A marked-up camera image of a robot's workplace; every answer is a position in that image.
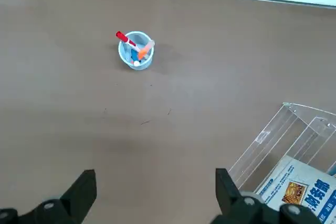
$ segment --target orange marker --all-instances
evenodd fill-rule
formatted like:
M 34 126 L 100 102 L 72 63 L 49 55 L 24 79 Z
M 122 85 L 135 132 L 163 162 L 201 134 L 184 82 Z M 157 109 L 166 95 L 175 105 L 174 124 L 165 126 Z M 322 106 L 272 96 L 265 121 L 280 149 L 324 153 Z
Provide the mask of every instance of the orange marker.
M 145 57 L 145 59 L 147 59 L 147 53 L 149 52 L 149 50 L 151 50 L 152 49 L 152 47 L 154 47 L 154 45 L 155 45 L 155 42 L 154 42 L 154 40 L 150 40 L 148 43 L 147 43 L 147 45 L 144 47 L 144 48 L 142 48 L 141 50 L 140 50 L 140 52 L 139 52 L 139 54 L 138 54 L 138 59 L 139 60 L 141 60 L 143 57 Z

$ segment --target red marker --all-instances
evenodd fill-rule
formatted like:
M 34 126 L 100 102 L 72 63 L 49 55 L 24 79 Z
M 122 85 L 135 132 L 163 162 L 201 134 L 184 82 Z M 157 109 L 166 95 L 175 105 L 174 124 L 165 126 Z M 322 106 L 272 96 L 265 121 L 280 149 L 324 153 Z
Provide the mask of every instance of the red marker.
M 135 51 L 140 52 L 140 48 L 133 41 L 131 41 L 128 37 L 126 37 L 121 31 L 118 31 L 115 35 L 117 36 L 118 39 L 120 39 L 122 42 L 125 42 Z

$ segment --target pen holder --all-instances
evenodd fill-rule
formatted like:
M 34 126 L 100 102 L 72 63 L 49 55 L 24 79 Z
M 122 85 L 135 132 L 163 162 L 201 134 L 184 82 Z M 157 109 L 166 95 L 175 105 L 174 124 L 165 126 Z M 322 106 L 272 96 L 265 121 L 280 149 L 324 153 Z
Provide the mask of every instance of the pen holder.
M 134 43 L 137 44 L 137 46 L 142 49 L 150 40 L 151 38 L 141 32 L 141 31 L 131 31 L 127 34 L 125 34 L 131 41 L 133 41 Z M 131 63 L 131 48 L 130 46 L 128 46 L 127 44 L 125 44 L 124 42 L 120 41 L 119 42 L 119 46 L 118 46 L 118 52 L 119 52 L 119 56 L 122 59 L 123 62 L 125 62 L 130 68 L 134 69 L 134 70 L 143 70 L 146 69 L 147 67 L 149 67 L 149 65 L 152 63 L 152 59 L 153 59 L 153 54 L 154 54 L 154 47 L 149 50 L 148 52 L 148 59 L 145 60 L 141 60 L 140 65 L 139 66 L 135 66 L 134 64 Z

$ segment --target table surface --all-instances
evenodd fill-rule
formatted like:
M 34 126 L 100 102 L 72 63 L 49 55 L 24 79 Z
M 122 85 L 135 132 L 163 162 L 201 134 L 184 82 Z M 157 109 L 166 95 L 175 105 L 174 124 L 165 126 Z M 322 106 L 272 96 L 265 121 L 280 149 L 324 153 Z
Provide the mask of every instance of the table surface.
M 335 10 L 252 0 L 0 0 L 0 207 L 94 168 L 86 223 L 209 223 L 230 168 L 290 101 L 335 112 Z M 134 71 L 116 31 L 155 39 Z

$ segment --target screw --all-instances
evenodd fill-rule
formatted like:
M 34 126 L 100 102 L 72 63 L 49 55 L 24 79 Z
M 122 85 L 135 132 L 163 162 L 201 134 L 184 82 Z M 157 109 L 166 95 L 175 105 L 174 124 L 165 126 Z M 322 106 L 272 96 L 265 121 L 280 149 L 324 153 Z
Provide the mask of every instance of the screw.
M 247 204 L 247 205 L 250 205 L 250 206 L 253 206 L 254 205 L 254 200 L 252 198 L 245 198 L 244 199 L 244 202 Z
M 294 206 L 294 205 L 289 206 L 288 210 L 294 215 L 298 215 L 301 212 L 300 208 L 298 208 L 297 206 Z
M 44 205 L 44 209 L 50 209 L 50 208 L 52 208 L 54 206 L 54 203 L 46 203 L 45 205 Z
M 2 212 L 2 213 L 0 214 L 0 219 L 5 219 L 7 216 L 8 216 L 8 213 L 6 213 L 6 212 Z

